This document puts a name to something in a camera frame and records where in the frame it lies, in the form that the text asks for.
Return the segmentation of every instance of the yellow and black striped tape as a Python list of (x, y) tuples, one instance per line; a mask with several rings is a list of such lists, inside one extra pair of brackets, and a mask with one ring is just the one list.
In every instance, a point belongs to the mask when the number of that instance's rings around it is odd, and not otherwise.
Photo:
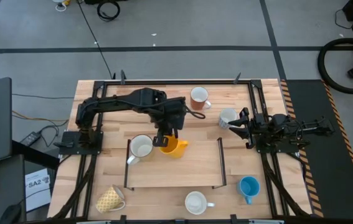
[(336, 115), (336, 119), (337, 119), (337, 123), (338, 123), (339, 129), (341, 130), (341, 134), (342, 134), (342, 137), (344, 138), (344, 141), (345, 141), (345, 144), (346, 144), (346, 148), (348, 150), (349, 156), (351, 157), (351, 161), (353, 163), (353, 150), (352, 150), (352, 147), (351, 147), (351, 143), (349, 142), (347, 134), (346, 134), (346, 131), (345, 131), (345, 128), (342, 125), (341, 117), (339, 116), (339, 113), (338, 113), (338, 110), (336, 108), (334, 99), (332, 99), (330, 88), (327, 86), (327, 84), (323, 80), (321, 80), (321, 81), (323, 82), (323, 85), (326, 88), (328, 99), (330, 100), (330, 104), (332, 106), (332, 110), (334, 111), (334, 114)]
[[(296, 118), (295, 111), (293, 107), (293, 102), (291, 101), (291, 97), (288, 92), (288, 86), (285, 80), (281, 80), (281, 91), (283, 92), (283, 98), (286, 103), (288, 115), (292, 118)], [(320, 199), (318, 193), (316, 191), (316, 187), (314, 184), (314, 180), (311, 173), (311, 168), (309, 166), (308, 158), (306, 158), (306, 151), (305, 148), (299, 150), (299, 157), (305, 163), (306, 166), (306, 177), (305, 177), (305, 184), (306, 188), (309, 192), (310, 202), (312, 205), (312, 210), (315, 215), (319, 217), (323, 217), (323, 212), (321, 211)]]

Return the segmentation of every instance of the blue mug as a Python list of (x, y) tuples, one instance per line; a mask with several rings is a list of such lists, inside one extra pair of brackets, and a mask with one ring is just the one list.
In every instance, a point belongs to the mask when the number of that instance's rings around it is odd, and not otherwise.
[(237, 183), (237, 192), (243, 195), (247, 204), (252, 204), (252, 198), (259, 194), (261, 189), (259, 181), (255, 177), (246, 176), (243, 177)]

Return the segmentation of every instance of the gray floor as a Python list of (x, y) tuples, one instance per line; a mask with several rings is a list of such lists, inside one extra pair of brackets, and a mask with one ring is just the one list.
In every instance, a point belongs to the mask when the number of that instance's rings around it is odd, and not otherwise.
[[(121, 14), (103, 22), (94, 6), (83, 5), (101, 47), (160, 46), (270, 46), (262, 0), (129, 0), (120, 2)], [(346, 0), (264, 0), (279, 46), (322, 46), (330, 40), (353, 37), (334, 24), (334, 13)], [(2, 0), (0, 49), (96, 47), (75, 1), (57, 12), (51, 0)], [(341, 14), (339, 21), (349, 25)], [(270, 50), (149, 51), (103, 53), (111, 72), (123, 69), (132, 78), (279, 78)], [(318, 79), (318, 52), (282, 51), (288, 79)], [(330, 52), (329, 73), (353, 86), (345, 76), (353, 67), (353, 52)], [(77, 80), (109, 79), (98, 52), (0, 54), (0, 78), (13, 79), (13, 92), (42, 96), (73, 96)], [(353, 95), (333, 91), (339, 113), (353, 146)], [(33, 117), (67, 119), (71, 100), (13, 97), (13, 109)], [(45, 121), (14, 119), (13, 139), (48, 125)], [(51, 139), (54, 131), (44, 136)], [(40, 141), (34, 146), (46, 148)], [(47, 208), (29, 214), (44, 218)]]

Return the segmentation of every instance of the yellow mug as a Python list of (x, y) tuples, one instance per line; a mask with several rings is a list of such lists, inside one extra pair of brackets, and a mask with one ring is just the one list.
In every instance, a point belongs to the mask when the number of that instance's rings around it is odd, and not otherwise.
[(100, 213), (117, 211), (125, 207), (125, 198), (121, 190), (113, 185), (97, 200), (96, 208)]
[(188, 141), (181, 141), (175, 138), (174, 135), (166, 136), (168, 138), (168, 146), (160, 147), (159, 150), (167, 155), (172, 156), (173, 158), (181, 158), (186, 150), (187, 145), (189, 145)]

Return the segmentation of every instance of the mug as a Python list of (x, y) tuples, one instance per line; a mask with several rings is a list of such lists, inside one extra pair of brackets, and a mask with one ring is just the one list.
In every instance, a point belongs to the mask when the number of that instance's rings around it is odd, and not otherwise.
[(96, 203), (96, 209), (100, 213), (117, 211), (125, 207), (125, 198), (121, 190), (113, 185), (108, 189)]
[(259, 181), (255, 177), (243, 177), (237, 183), (237, 192), (243, 195), (247, 204), (252, 204), (252, 198), (257, 196), (260, 191)]
[(190, 192), (184, 201), (187, 211), (193, 215), (200, 215), (205, 212), (207, 207), (214, 207), (214, 203), (208, 203), (201, 192)]
[(225, 108), (220, 112), (219, 115), (219, 126), (223, 129), (228, 129), (231, 125), (229, 121), (235, 121), (237, 119), (237, 113), (233, 108)]
[(190, 93), (190, 103), (193, 110), (201, 110), (211, 108), (211, 103), (208, 101), (208, 91), (204, 87), (195, 87)]
[(147, 135), (135, 136), (129, 144), (132, 156), (126, 161), (129, 165), (139, 162), (153, 151), (153, 140)]
[(167, 136), (168, 138), (168, 146), (167, 147), (160, 147), (159, 150), (167, 155), (172, 156), (173, 158), (181, 158), (184, 154), (184, 151), (189, 145), (188, 141), (181, 141), (175, 138), (175, 135)]

